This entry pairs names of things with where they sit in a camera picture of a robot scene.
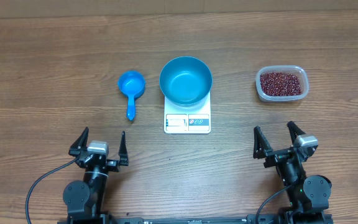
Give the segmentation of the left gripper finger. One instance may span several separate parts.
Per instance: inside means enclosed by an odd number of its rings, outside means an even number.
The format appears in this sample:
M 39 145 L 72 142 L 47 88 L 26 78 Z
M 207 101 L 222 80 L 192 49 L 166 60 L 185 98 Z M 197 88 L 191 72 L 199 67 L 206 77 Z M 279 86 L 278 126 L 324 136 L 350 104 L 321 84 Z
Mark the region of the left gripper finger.
M 119 157 L 121 162 L 128 161 L 128 153 L 126 147 L 126 133 L 123 131 L 121 134 L 121 142 L 119 146 Z
M 77 138 L 77 140 L 70 146 L 71 150 L 80 150 L 86 149 L 87 142 L 88 142 L 88 134 L 89 128 L 85 127 L 81 135 Z

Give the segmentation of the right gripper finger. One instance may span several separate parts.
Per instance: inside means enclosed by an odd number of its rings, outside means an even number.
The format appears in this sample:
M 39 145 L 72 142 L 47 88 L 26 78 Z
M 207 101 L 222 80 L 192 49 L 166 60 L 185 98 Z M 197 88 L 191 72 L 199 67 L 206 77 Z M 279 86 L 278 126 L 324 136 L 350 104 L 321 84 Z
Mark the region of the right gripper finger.
M 254 156 L 266 156 L 273 149 L 259 126 L 254 128 Z
M 287 123 L 287 128 L 288 128 L 288 130 L 290 132 L 290 137 L 291 137 L 291 143 L 292 144 L 295 142 L 295 139 L 299 135 L 305 134 L 305 132 L 302 131 L 293 121 L 289 121 Z

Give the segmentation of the blue plastic measuring scoop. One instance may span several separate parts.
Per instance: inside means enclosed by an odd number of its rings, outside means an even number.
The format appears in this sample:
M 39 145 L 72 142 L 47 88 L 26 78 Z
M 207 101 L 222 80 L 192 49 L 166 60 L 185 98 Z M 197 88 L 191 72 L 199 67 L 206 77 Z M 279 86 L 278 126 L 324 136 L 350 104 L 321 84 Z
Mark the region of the blue plastic measuring scoop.
M 123 73 L 117 82 L 119 90 L 127 97 L 126 116 L 130 121 L 135 119 L 135 101 L 144 94 L 145 84 L 143 75 L 135 70 Z

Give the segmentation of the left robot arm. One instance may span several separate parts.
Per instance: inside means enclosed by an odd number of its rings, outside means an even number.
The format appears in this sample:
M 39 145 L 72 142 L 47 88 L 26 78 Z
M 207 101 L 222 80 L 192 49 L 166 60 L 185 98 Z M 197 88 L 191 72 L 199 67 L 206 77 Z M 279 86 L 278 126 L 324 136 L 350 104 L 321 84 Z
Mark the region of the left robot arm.
M 70 182 L 63 191 L 67 206 L 67 223 L 116 223 L 109 211 L 103 210 L 104 194 L 110 172 L 119 172 L 129 165 L 126 134 L 122 132 L 118 160 L 109 159 L 109 144 L 103 141 L 88 141 L 89 128 L 70 146 L 69 155 L 75 164 L 84 169 L 82 180 Z

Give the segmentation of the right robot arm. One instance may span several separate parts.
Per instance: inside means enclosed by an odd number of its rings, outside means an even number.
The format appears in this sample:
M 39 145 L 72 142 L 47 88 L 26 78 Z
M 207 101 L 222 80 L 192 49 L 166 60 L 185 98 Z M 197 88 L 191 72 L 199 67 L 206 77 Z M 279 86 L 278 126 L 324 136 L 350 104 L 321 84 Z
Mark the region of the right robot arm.
M 293 121 L 287 123 L 291 145 L 285 149 L 273 150 L 260 127 L 254 128 L 253 158 L 264 159 L 264 167 L 276 168 L 284 188 L 267 198 L 258 208 L 255 223 L 332 223 L 329 208 L 331 181 L 323 175 L 307 176 L 303 168 L 316 151 L 318 139 L 302 131 Z M 273 198 L 286 192 L 289 207 L 282 207 L 276 215 L 262 215 L 261 211 Z

